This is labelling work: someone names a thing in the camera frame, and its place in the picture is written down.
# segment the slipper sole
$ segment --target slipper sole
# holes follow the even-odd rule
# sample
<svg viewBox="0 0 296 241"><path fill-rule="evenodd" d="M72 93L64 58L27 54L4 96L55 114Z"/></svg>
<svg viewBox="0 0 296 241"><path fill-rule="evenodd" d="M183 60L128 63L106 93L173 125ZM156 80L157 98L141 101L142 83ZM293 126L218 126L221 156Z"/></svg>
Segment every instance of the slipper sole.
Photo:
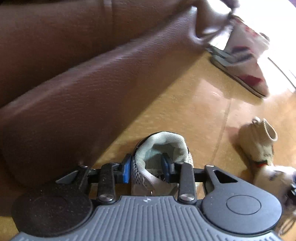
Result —
<svg viewBox="0 0 296 241"><path fill-rule="evenodd" d="M222 70L224 73L226 73L228 76L230 76L231 78L233 78L234 80L236 80L240 85L242 85L243 87L245 87L248 91L250 91L252 94L256 95L257 97L260 98L266 98L266 96L260 94L259 92L257 92L256 90L254 90L251 86L247 85L244 81L242 81L240 78L238 78L237 76L231 74L222 64L220 64L217 60L215 60L214 58L210 59L211 63L213 65L215 65L217 68L219 68L220 70Z"/></svg>

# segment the shoe lining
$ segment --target shoe lining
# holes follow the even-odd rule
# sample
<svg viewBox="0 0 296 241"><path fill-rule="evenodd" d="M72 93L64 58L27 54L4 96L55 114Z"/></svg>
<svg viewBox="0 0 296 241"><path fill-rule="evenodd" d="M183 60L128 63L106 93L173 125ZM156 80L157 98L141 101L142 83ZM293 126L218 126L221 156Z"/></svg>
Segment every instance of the shoe lining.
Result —
<svg viewBox="0 0 296 241"><path fill-rule="evenodd" d="M265 128L266 128L266 131L267 131L269 137L270 137L272 140L276 141L276 140L277 140L276 132L275 132L275 130L273 129L273 127L272 127L267 121L265 122Z"/></svg>
<svg viewBox="0 0 296 241"><path fill-rule="evenodd" d="M173 160L174 147L171 144L157 145L154 144L145 154L144 161L146 169L161 169L161 155L166 152Z"/></svg>

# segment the gray plastic base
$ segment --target gray plastic base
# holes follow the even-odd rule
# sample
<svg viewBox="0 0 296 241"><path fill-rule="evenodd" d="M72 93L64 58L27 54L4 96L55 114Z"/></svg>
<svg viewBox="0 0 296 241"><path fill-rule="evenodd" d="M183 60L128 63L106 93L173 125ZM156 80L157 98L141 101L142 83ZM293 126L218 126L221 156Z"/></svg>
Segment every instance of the gray plastic base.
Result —
<svg viewBox="0 0 296 241"><path fill-rule="evenodd" d="M199 210L183 205L172 196L122 196L113 205L99 206L80 228L60 237L40 238L19 233L13 241L140 241L281 240L274 232L255 237L238 237L207 223Z"/></svg>

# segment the screw head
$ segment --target screw head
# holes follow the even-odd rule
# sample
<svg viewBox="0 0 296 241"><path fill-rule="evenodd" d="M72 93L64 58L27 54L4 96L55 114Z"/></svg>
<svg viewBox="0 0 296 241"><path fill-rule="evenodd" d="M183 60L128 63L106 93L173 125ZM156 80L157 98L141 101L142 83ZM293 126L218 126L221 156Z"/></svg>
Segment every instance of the screw head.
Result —
<svg viewBox="0 0 296 241"><path fill-rule="evenodd" d="M111 202L113 201L114 196L112 194L101 194L99 200L102 202Z"/></svg>
<svg viewBox="0 0 296 241"><path fill-rule="evenodd" d="M194 200L194 195L190 193L184 193L180 195L180 199L185 202L191 202Z"/></svg>

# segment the triangular cutout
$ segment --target triangular cutout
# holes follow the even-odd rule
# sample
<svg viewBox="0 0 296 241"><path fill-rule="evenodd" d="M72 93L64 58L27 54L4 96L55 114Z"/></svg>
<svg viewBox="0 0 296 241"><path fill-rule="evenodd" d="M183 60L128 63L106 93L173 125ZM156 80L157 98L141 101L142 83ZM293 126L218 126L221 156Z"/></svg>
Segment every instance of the triangular cutout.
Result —
<svg viewBox="0 0 296 241"><path fill-rule="evenodd" d="M219 170L215 170L214 173L220 183L237 183L237 180L233 179L230 176L227 176L226 174L224 174L223 172L220 172Z"/></svg>

